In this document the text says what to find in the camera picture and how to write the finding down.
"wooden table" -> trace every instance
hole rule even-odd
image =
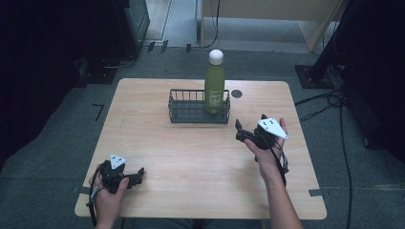
[[[289,140],[287,189],[300,219],[324,219],[319,189],[288,84],[226,81],[240,90],[231,97],[228,124],[171,123],[170,89],[203,89],[202,80],[122,79],[105,120],[83,185],[109,154],[128,159],[125,174],[141,167],[141,185],[127,190],[121,215],[126,218],[268,219],[266,187],[254,155],[235,139],[235,120],[252,131],[261,114],[284,117]],[[80,195],[78,216],[90,216],[87,195]]]

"black wire basket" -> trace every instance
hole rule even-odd
[[[229,90],[224,90],[224,101],[217,113],[210,113],[204,105],[204,90],[172,89],[169,96],[169,115],[172,123],[223,123],[229,120]]]

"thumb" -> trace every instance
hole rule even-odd
[[[256,155],[257,154],[256,152],[258,152],[258,150],[260,150],[259,147],[257,147],[257,145],[248,138],[245,139],[244,143],[247,146],[247,149],[249,149],[254,155]]]
[[[128,177],[124,178],[124,179],[119,183],[118,190],[117,190],[117,192],[116,192],[116,196],[118,196],[118,197],[120,197],[120,198],[123,198],[124,193],[125,193],[125,191],[126,191],[126,189],[127,189],[127,187],[128,187],[128,183],[129,183],[129,178],[128,178]]]

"water bottle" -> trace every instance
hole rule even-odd
[[[204,105],[211,114],[219,113],[224,103],[224,54],[219,50],[209,53],[209,67],[204,82]]]

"bottle label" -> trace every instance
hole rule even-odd
[[[209,106],[219,107],[221,106],[221,91],[209,91]]]

